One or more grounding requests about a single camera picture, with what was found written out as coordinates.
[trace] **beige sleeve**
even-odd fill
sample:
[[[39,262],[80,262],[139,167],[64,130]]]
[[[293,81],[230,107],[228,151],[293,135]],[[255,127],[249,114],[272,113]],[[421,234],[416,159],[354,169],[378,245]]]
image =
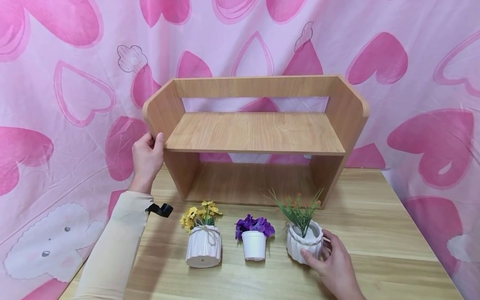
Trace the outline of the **beige sleeve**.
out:
[[[122,300],[148,219],[151,195],[126,191],[90,254],[74,300]]]

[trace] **shelf board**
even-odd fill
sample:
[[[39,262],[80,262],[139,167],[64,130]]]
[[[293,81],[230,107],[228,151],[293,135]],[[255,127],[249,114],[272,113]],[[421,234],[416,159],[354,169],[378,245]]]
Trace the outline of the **shelf board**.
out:
[[[165,148],[174,152],[345,155],[325,113],[188,112]]]
[[[186,201],[276,206],[269,190],[279,199],[318,192],[308,165],[200,163]]]

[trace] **white flower pot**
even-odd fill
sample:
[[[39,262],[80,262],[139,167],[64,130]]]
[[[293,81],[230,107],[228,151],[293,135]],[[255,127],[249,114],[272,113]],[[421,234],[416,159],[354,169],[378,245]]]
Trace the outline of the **white flower pot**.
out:
[[[245,260],[259,262],[265,259],[266,236],[263,232],[245,231],[241,239]]]
[[[287,232],[287,252],[293,260],[306,264],[303,256],[300,253],[301,249],[306,249],[314,257],[318,257],[323,244],[322,228],[317,222],[310,221],[308,231],[305,238],[301,237],[301,232],[298,227],[289,223]]]
[[[210,268],[220,263],[222,237],[215,226],[198,226],[188,239],[185,261],[192,268]]]

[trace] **wooden tabletop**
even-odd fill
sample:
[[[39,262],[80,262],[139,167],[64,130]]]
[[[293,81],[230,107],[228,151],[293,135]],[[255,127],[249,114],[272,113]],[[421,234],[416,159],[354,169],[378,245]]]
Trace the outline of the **wooden tabletop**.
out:
[[[222,262],[191,269],[185,263],[188,234],[179,223],[190,204],[181,202],[166,168],[156,178],[153,195],[174,212],[168,219],[149,217],[125,299],[334,299],[317,274],[288,257],[286,218],[277,209],[219,205],[224,213],[217,221]],[[247,213],[267,217],[277,230],[264,262],[246,262],[234,239],[234,223]],[[345,169],[327,208],[314,220],[341,238],[367,299],[462,299],[380,171]],[[62,300],[73,298],[80,276],[81,271]]]

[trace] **wooden shelf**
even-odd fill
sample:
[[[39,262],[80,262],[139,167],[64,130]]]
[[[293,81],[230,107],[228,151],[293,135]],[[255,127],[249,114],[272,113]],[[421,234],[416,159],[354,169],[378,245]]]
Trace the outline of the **wooden shelf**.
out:
[[[185,112],[182,97],[325,97],[318,112]],[[342,76],[172,79],[143,107],[146,124],[163,132],[164,161],[183,200],[274,205],[263,195],[323,189],[321,208],[342,173],[369,115],[368,103]],[[311,155],[308,166],[213,164],[199,153]]]
[[[187,112],[165,148],[177,152],[345,154],[324,113]]]
[[[306,165],[200,163],[186,200],[276,206],[269,190],[277,197],[301,192],[305,199],[318,192]]]

